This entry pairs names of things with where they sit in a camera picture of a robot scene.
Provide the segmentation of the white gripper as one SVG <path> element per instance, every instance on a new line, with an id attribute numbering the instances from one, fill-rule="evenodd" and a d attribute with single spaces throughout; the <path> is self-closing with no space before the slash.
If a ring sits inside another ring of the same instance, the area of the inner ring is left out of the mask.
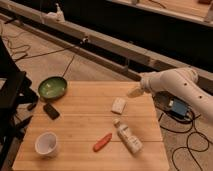
<path id="1" fill-rule="evenodd" d="M 128 93 L 127 96 L 129 98 L 136 98 L 141 96 L 144 92 L 152 93 L 152 76 L 153 73 L 142 73 L 141 80 L 140 80 L 140 87 L 132 88 Z"/>

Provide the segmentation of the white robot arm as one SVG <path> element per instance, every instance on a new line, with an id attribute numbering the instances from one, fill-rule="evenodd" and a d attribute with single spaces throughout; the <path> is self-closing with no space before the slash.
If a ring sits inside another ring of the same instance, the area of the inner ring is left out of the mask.
<path id="1" fill-rule="evenodd" d="M 189 67 L 146 72 L 141 74 L 140 82 L 127 95 L 138 97 L 144 92 L 151 94 L 168 92 L 213 123 L 213 96 L 203 91 L 197 82 L 196 70 Z"/>

